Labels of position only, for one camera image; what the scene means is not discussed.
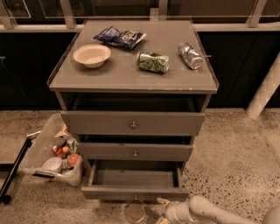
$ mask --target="silver can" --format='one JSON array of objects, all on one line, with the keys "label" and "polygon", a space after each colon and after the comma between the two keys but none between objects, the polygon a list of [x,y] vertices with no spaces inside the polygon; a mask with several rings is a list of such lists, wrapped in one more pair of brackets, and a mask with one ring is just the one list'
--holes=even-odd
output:
[{"label": "silver can", "polygon": [[201,56],[193,50],[193,47],[188,43],[181,43],[178,46],[178,52],[183,57],[184,62],[191,69],[199,69],[202,65]]},{"label": "silver can", "polygon": [[140,52],[137,65],[143,70],[164,74],[169,68],[169,57],[154,52]]}]

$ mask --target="white bowl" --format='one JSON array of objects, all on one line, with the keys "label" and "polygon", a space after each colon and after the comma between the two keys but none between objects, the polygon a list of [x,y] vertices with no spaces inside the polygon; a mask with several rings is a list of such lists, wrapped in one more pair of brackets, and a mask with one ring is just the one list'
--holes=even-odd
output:
[{"label": "white bowl", "polygon": [[60,172],[62,168],[62,159],[60,157],[52,157],[45,161],[42,170],[49,172]]},{"label": "white bowl", "polygon": [[84,45],[73,53],[73,58],[86,67],[94,68],[103,65],[111,55],[105,45]]}]

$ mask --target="speckled floor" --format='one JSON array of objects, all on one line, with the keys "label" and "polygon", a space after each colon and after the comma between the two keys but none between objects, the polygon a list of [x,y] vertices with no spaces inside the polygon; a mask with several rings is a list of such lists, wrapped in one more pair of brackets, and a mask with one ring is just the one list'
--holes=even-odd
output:
[{"label": "speckled floor", "polygon": [[[56,111],[0,111],[0,163],[14,161],[26,133],[41,130]],[[280,109],[265,109],[255,121],[241,108],[208,109],[183,173],[189,197],[202,195],[255,223],[280,205]],[[85,199],[81,187],[18,173],[0,205],[1,223],[128,223],[126,203]],[[144,223],[164,211],[147,204]]]}]

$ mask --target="robotic hand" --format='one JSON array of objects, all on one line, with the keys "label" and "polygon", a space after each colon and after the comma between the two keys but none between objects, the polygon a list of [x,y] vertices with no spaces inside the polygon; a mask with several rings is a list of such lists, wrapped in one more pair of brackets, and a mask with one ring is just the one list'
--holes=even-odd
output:
[{"label": "robotic hand", "polygon": [[[200,224],[207,221],[217,224],[256,224],[218,208],[201,196],[194,196],[189,202],[171,202],[161,198],[157,201],[165,206],[165,218],[162,217],[157,224]],[[265,214],[262,224],[280,224],[280,206],[271,208]]]}]

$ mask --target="drawer handle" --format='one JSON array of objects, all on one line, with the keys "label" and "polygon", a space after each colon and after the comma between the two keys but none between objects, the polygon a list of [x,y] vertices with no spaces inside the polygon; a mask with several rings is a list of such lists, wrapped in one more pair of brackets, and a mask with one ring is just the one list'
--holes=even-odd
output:
[{"label": "drawer handle", "polygon": [[136,122],[132,122],[130,125],[132,130],[135,130],[137,128],[137,123]]},{"label": "drawer handle", "polygon": [[133,157],[134,157],[134,158],[137,158],[137,157],[138,157],[138,152],[137,152],[136,150],[135,150],[134,153],[133,153]]}]

